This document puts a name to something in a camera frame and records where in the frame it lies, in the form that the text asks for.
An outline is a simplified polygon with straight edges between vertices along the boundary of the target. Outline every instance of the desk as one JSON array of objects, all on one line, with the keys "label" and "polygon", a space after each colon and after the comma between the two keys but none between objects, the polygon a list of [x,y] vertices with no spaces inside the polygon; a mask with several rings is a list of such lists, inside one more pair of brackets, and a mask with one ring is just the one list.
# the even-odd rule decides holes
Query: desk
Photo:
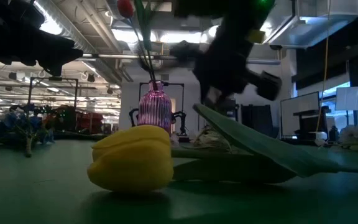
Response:
[{"label": "desk", "polygon": [[[60,140],[34,149],[30,159],[0,148],[0,223],[358,223],[358,174],[253,187],[172,182],[126,197],[89,182],[92,144]],[[324,150],[319,156],[337,157]]]}]

